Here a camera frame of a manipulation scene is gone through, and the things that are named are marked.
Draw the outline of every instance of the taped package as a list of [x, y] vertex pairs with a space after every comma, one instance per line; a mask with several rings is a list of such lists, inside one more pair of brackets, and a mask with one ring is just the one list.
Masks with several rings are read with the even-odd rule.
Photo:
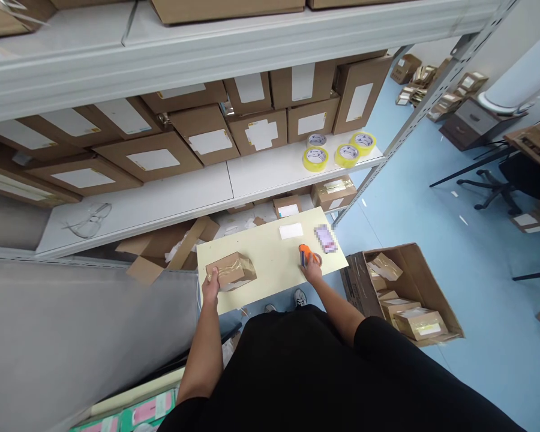
[[212, 269], [218, 268], [220, 291], [232, 291], [256, 279], [256, 270], [249, 258], [240, 252], [234, 252], [206, 266], [208, 280], [212, 278]]

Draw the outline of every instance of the white shelf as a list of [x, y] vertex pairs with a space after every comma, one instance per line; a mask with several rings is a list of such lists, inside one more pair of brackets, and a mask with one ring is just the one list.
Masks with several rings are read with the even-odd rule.
[[500, 0], [418, 0], [164, 27], [141, 2], [0, 40], [0, 121], [478, 32]]

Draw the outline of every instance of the blue floor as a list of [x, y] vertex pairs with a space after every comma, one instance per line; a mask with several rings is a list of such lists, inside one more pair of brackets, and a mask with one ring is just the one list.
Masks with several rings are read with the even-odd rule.
[[[396, 106], [401, 86], [387, 80], [366, 130], [384, 150], [410, 107]], [[487, 192], [459, 186], [455, 180], [428, 187], [472, 163], [483, 150], [459, 152], [424, 119], [335, 231], [346, 255], [372, 248], [416, 242], [448, 302], [465, 339], [424, 352], [460, 380], [499, 406], [528, 431], [540, 431], [540, 279], [514, 282], [512, 277], [540, 271], [540, 232], [521, 233], [509, 220], [506, 204], [495, 200], [474, 210]], [[496, 163], [488, 166], [500, 179]], [[351, 177], [359, 184], [367, 172]], [[464, 178], [477, 178], [468, 173]], [[516, 193], [519, 205], [532, 201]], [[326, 276], [344, 295], [338, 273]], [[310, 303], [322, 306], [309, 284], [301, 286]], [[278, 310], [293, 308], [293, 291], [247, 306], [253, 316], [271, 302]], [[223, 327], [240, 317], [222, 317]]]

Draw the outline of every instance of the shoe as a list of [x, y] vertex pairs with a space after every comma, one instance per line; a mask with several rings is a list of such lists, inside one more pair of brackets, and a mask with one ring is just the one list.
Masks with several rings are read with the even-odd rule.
[[294, 293], [294, 303], [296, 303], [296, 307], [306, 306], [308, 304], [306, 301], [306, 294], [304, 294], [304, 291], [302, 291], [300, 288], [298, 288]]

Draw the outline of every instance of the white label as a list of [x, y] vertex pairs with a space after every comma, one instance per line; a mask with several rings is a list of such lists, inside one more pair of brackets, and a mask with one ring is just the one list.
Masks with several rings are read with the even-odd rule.
[[240, 102], [249, 103], [264, 100], [264, 87], [260, 74], [242, 75], [234, 78]]
[[72, 108], [53, 111], [40, 116], [71, 136], [83, 136], [100, 132], [100, 129], [95, 124], [90, 123]]
[[348, 108], [348, 115], [346, 116], [347, 122], [362, 118], [373, 85], [374, 83], [364, 84], [354, 89], [352, 102], [350, 102], [350, 108]]
[[118, 126], [126, 135], [152, 130], [146, 120], [134, 109], [126, 99], [114, 99], [101, 102], [95, 106]]
[[314, 114], [298, 119], [298, 135], [324, 129], [326, 113]]
[[332, 201], [328, 210], [332, 210], [332, 209], [340, 207], [340, 204], [342, 204], [342, 201], [344, 201], [344, 198], [338, 198], [337, 200]]
[[278, 214], [280, 217], [292, 216], [293, 214], [298, 214], [298, 204], [291, 204], [289, 206], [278, 207]]
[[57, 145], [50, 138], [39, 134], [17, 120], [0, 122], [0, 135], [30, 150]]
[[248, 124], [245, 130], [248, 143], [256, 148], [256, 151], [272, 147], [272, 140], [278, 138], [276, 122], [268, 123], [267, 119]]
[[155, 169], [180, 165], [178, 159], [176, 159], [174, 155], [168, 151], [168, 149], [136, 153], [133, 155], [127, 155], [126, 157], [144, 171], [152, 171]]
[[292, 67], [292, 101], [310, 99], [314, 90], [314, 66], [308, 63]]
[[191, 86], [184, 86], [184, 87], [178, 87], [175, 89], [162, 90], [162, 91], [159, 91], [157, 94], [160, 97], [160, 99], [168, 99], [171, 97], [182, 96], [182, 95], [190, 94], [190, 93], [197, 93], [199, 91], [204, 91], [204, 90], [206, 90], [206, 86], [204, 84], [194, 84]]
[[228, 138], [226, 129], [194, 135], [188, 140], [190, 141], [190, 148], [201, 155], [232, 148], [232, 141]]
[[42, 201], [54, 197], [54, 195], [51, 193], [37, 189], [19, 181], [12, 180], [11, 178], [3, 176], [2, 174], [0, 174], [0, 190], [27, 199], [31, 199], [33, 201]]
[[76, 171], [68, 171], [65, 173], [52, 174], [52, 177], [61, 180], [65, 183], [68, 183], [79, 189], [100, 186], [103, 184], [115, 183], [109, 177], [106, 177], [104, 174], [99, 173], [98, 171], [93, 170], [92, 168], [85, 168]]

